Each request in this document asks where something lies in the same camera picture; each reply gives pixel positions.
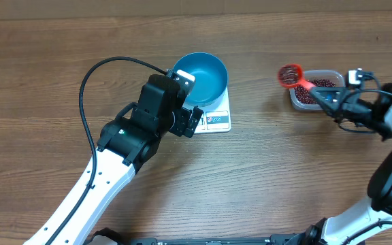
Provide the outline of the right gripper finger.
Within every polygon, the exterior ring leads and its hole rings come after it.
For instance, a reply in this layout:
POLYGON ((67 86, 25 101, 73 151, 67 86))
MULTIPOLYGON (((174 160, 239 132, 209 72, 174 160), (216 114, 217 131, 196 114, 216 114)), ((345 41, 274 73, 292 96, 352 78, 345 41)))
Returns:
POLYGON ((340 105, 342 102, 341 92, 336 91, 312 91, 311 97, 322 108, 324 113, 332 118, 341 116, 340 105))
POLYGON ((346 87, 313 87, 310 95, 316 102, 339 102, 348 92, 346 87))

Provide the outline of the red scoop with blue handle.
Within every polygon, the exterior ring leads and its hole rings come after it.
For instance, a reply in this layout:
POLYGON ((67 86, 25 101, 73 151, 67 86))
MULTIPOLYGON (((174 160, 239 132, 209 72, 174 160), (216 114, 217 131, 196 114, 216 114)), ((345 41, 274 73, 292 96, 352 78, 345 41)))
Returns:
POLYGON ((278 81, 283 87, 295 88, 298 86, 304 87, 308 92, 312 87, 317 87, 309 80, 304 78, 302 68, 296 64, 285 65, 278 71, 278 81))

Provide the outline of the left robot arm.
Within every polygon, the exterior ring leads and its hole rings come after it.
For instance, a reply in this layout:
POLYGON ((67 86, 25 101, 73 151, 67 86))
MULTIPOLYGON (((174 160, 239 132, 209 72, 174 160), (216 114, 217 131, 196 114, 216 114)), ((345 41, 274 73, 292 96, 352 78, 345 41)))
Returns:
POLYGON ((166 133, 192 137, 201 119, 184 101, 196 79, 178 70, 151 75, 138 101, 100 133, 86 169, 54 214, 27 244, 83 244, 113 198, 158 150, 166 133))

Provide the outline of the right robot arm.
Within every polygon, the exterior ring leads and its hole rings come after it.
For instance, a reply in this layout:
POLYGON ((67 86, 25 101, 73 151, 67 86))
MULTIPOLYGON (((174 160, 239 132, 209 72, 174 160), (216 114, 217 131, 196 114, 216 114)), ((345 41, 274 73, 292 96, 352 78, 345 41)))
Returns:
MULTIPOLYGON (((375 92, 370 103, 360 98, 364 90, 312 88, 310 94, 336 122, 346 119, 382 136, 392 138, 392 83, 375 92)), ((367 195, 345 212, 324 218, 292 237, 289 244, 363 244, 368 238, 392 229, 392 151, 370 178, 367 195)))

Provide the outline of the white digital kitchen scale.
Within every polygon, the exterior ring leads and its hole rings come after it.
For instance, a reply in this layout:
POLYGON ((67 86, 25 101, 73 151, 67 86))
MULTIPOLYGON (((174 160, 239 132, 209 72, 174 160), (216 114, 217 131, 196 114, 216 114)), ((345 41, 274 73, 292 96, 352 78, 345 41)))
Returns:
POLYGON ((203 114, 196 127, 195 134, 226 133, 231 130, 228 89, 213 104, 200 107, 200 109, 203 110, 203 114))

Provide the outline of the blue plastic bowl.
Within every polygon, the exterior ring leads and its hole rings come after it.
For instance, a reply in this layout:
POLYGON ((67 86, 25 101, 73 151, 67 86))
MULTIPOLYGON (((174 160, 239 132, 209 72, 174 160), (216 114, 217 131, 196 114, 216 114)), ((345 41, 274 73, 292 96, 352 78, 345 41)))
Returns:
POLYGON ((194 52, 180 58, 174 65, 195 77, 195 85, 185 102, 189 105, 208 106, 220 99, 229 83, 225 64, 213 54, 194 52))

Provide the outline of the clear plastic container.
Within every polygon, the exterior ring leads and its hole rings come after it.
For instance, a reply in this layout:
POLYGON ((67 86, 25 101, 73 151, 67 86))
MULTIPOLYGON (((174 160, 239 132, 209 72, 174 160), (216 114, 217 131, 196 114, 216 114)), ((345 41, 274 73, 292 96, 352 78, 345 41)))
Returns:
MULTIPOLYGON (((320 69, 320 70, 309 70, 304 72, 304 78, 312 81, 317 79, 326 79, 335 84, 335 87, 345 87, 345 81, 343 75, 334 70, 320 69)), ((318 104, 307 104, 302 103, 296 96, 295 89, 289 90, 292 106, 299 111, 305 112, 316 112, 322 111, 323 109, 318 104)))

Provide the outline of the red beans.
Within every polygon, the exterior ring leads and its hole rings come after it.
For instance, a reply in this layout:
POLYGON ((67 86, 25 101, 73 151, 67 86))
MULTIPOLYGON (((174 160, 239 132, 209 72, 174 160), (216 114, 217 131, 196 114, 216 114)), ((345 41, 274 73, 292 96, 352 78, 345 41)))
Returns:
MULTIPOLYGON (((317 87, 335 87, 336 84, 328 79, 315 79, 310 80, 317 87)), ((298 86, 294 88, 295 96, 297 100, 303 104, 316 104, 316 101, 313 100, 310 93, 302 86, 298 86)))

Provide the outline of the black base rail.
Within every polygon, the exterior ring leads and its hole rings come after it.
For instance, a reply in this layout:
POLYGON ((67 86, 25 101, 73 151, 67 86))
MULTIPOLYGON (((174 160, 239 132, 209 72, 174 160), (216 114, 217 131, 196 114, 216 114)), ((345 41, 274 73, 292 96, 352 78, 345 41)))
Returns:
POLYGON ((316 244, 306 233, 273 234, 259 238, 156 239, 130 238, 108 228, 96 231, 83 245, 298 245, 316 244))

